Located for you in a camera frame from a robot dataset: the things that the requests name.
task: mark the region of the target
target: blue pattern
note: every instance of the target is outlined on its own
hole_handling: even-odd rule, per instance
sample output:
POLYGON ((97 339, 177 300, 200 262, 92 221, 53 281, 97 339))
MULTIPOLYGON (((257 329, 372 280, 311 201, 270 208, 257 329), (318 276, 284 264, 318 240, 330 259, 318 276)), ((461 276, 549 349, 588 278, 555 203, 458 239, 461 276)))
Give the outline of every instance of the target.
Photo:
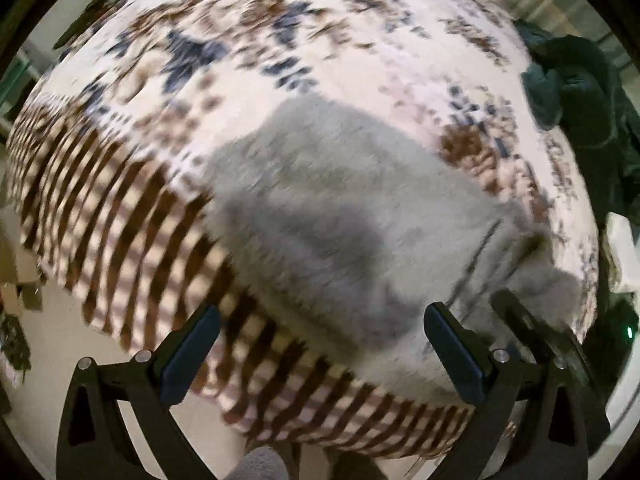
POLYGON ((133 39, 128 32, 121 32, 116 36, 116 40, 118 40, 116 44, 107 50, 106 54, 115 54, 116 59, 121 59, 125 57, 127 50, 133 43, 133 39))
POLYGON ((268 76, 279 76, 276 80, 276 88, 286 86, 288 91, 297 88, 300 92, 306 93, 318 84, 316 79, 303 77, 310 74, 313 70, 310 66, 303 66, 289 74, 283 75, 284 71, 292 69, 299 61, 299 57, 289 56, 279 63, 263 66, 260 73, 268 76))
POLYGON ((195 41, 178 30, 169 32, 167 39, 172 58, 161 71, 169 74, 162 88, 165 94, 177 92, 191 79, 197 69, 220 61, 230 52, 229 47, 221 41, 195 41))
POLYGON ((84 103, 84 109, 87 111, 87 113, 91 114, 92 112, 97 111, 102 102, 102 95, 104 94, 106 88, 107 85, 100 84, 97 81, 94 81, 92 83, 89 83, 82 89, 80 98, 82 99, 87 95, 89 96, 87 101, 84 103))
POLYGON ((496 147, 498 148, 498 152, 502 158, 509 158, 509 150, 507 149, 507 145, 500 137, 494 137, 494 142, 496 147))
POLYGON ((296 47, 297 27, 301 23, 301 15, 308 14, 311 2, 291 2, 287 10, 273 22, 275 37, 279 44, 293 50, 296 47))
MULTIPOLYGON (((390 12, 390 8, 404 6, 401 0, 348 0, 356 12, 364 12, 373 9, 385 16, 385 31, 391 34, 398 27, 414 25, 414 14, 407 9, 398 9, 390 12)), ((423 27, 417 25, 411 28, 411 32, 420 38, 429 39, 431 36, 423 27)))

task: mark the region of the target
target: gray cloth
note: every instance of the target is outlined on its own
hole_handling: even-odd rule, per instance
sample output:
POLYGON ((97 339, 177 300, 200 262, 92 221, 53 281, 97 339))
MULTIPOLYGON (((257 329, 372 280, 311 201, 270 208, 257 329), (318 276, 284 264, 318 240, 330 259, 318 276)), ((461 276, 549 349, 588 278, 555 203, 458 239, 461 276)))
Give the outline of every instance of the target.
POLYGON ((433 301, 500 345, 511 335, 488 303, 500 288, 547 322, 578 314, 544 226, 353 108, 289 100, 218 150, 207 177, 206 228, 265 310, 400 396, 452 400, 422 326, 433 301))
POLYGON ((270 447, 259 447, 242 457, 225 480, 290 480, 281 457, 270 447))

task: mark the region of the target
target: metal screw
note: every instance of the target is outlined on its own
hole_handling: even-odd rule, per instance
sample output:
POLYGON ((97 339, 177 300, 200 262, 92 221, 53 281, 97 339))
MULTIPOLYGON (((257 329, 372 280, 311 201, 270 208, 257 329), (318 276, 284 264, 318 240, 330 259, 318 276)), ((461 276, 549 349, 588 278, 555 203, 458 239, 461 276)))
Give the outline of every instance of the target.
POLYGON ((494 350, 494 359, 499 363, 506 363, 509 361, 509 352, 502 349, 494 350))
POLYGON ((81 370, 86 370, 91 364, 94 362, 90 357, 83 357, 78 361, 78 368, 81 370))
POLYGON ((554 359, 554 364, 556 365, 556 367, 560 368, 561 370, 564 370, 566 368, 566 360, 564 357, 556 357, 554 359))
POLYGON ((134 359, 139 363, 146 363, 147 361, 149 361, 149 359, 151 359, 151 355, 151 350, 141 350, 136 354, 134 359))

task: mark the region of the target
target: dark green cloth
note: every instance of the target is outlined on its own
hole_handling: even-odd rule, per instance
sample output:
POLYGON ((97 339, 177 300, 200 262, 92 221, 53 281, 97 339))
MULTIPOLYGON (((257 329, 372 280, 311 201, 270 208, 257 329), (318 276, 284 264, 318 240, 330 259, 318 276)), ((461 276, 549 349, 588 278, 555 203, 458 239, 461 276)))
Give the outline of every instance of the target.
POLYGON ((530 23, 515 26, 533 63, 522 75, 529 107, 543 130, 560 125, 575 153, 600 232, 598 315, 583 343, 604 398, 610 396, 638 332, 629 294, 609 292, 602 237, 609 211, 640 228, 640 116, 617 69, 589 40, 555 38, 530 23), (627 329, 632 330, 628 337, 627 329))
POLYGON ((598 227, 609 211, 640 225, 640 116, 617 69, 585 38, 515 25, 533 59, 522 75, 531 111, 541 128, 564 131, 598 227))

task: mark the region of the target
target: bedspread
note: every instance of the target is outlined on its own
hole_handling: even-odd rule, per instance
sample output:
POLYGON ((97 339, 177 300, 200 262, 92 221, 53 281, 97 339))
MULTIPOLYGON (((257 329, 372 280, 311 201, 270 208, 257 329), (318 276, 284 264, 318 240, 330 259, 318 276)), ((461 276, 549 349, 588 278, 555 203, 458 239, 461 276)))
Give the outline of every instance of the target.
POLYGON ((595 313, 597 232, 574 156, 538 130, 526 48, 488 0, 123 0, 31 93, 8 140, 23 243, 131 354, 202 301, 223 334, 194 389, 227 424, 375 457, 446 452, 472 407, 359 380, 277 326, 202 229, 207 157, 289 96, 318 92, 439 153, 554 232, 595 313))

